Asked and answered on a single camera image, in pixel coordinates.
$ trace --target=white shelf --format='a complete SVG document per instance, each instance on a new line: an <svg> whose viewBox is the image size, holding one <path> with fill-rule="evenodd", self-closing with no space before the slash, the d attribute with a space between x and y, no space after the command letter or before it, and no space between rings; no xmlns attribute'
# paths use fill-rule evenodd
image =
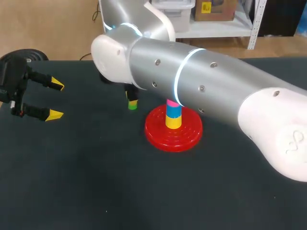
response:
<svg viewBox="0 0 307 230"><path fill-rule="evenodd" d="M249 37L253 26L240 3L231 22L196 22L192 16L190 23L190 30L176 33L176 38Z"/></svg>

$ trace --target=screw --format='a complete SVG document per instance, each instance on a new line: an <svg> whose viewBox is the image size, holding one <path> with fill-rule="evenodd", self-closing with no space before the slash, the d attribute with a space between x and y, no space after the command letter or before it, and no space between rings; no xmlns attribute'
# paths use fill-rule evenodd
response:
<svg viewBox="0 0 307 230"><path fill-rule="evenodd" d="M273 97L277 97L279 94L280 94L280 91L277 90L277 91L274 92Z"/></svg>
<svg viewBox="0 0 307 230"><path fill-rule="evenodd" d="M211 67L211 68L217 67L217 63L216 63L216 62L211 63L210 67Z"/></svg>
<svg viewBox="0 0 307 230"><path fill-rule="evenodd" d="M199 90L200 92L205 92L205 87L204 87L203 85L201 85L201 86L198 88L198 90Z"/></svg>
<svg viewBox="0 0 307 230"><path fill-rule="evenodd" d="M160 60L160 59L157 59L157 60L155 61L155 65L156 65L156 66L160 65L160 63L161 63L161 60Z"/></svg>

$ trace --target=red ring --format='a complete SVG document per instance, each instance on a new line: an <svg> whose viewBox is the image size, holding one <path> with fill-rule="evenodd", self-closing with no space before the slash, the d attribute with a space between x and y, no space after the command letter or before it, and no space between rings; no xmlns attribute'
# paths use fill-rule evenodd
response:
<svg viewBox="0 0 307 230"><path fill-rule="evenodd" d="M193 148L202 137L200 116L193 110L182 108L182 125L170 129L165 125L166 105L152 110L146 118L145 134L156 148L168 152L182 152Z"/></svg>

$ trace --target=black table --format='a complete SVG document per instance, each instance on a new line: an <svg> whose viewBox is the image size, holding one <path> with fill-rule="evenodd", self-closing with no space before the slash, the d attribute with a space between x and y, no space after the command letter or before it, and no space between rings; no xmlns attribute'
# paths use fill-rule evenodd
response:
<svg viewBox="0 0 307 230"><path fill-rule="evenodd" d="M246 62L307 89L307 58ZM290 180L227 125L204 118L194 149L146 140L146 115L165 103L100 82L90 61L34 62L65 84L29 83L25 102L65 113L41 122L0 109L0 230L305 230L307 183Z"/></svg>

